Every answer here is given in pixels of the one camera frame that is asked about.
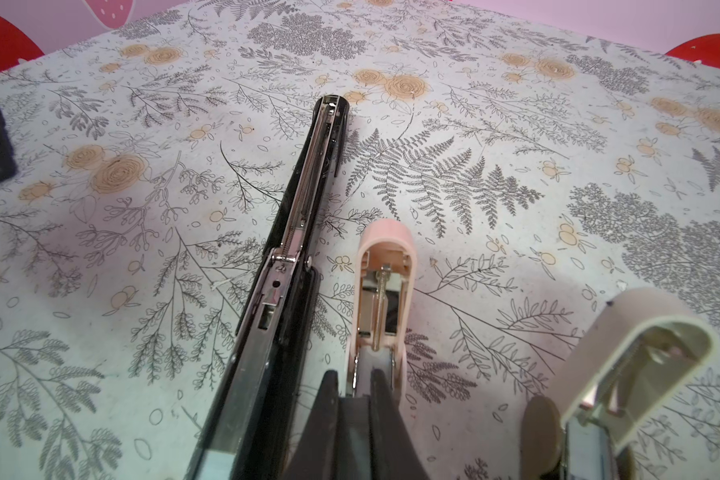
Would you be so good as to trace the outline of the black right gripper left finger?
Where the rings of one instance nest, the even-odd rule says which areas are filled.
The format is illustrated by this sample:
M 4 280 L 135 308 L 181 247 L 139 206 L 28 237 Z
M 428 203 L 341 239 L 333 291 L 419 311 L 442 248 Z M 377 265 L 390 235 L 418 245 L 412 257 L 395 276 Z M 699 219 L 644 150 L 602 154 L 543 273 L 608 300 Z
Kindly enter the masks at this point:
M 299 444 L 283 479 L 330 480 L 334 475 L 339 415 L 338 372 L 325 372 Z

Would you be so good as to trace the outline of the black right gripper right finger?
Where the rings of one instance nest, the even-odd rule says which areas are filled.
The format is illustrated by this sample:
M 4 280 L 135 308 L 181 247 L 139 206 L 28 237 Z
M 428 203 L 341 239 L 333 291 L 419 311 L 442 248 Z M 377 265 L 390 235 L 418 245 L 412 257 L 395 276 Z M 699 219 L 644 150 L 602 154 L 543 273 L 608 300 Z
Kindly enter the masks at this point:
M 370 434 L 372 478 L 377 480 L 428 480 L 389 382 L 381 369 L 370 378 Z

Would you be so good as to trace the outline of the pink white small stapler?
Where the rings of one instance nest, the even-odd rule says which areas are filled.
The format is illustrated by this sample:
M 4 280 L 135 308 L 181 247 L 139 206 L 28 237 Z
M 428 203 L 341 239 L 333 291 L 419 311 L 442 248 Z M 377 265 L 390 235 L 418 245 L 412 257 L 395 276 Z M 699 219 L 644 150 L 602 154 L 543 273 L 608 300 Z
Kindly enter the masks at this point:
M 360 238 L 356 260 L 345 392 L 368 395 L 371 373 L 379 369 L 399 402 L 406 389 L 405 335 L 417 266 L 409 229 L 393 219 L 372 222 Z

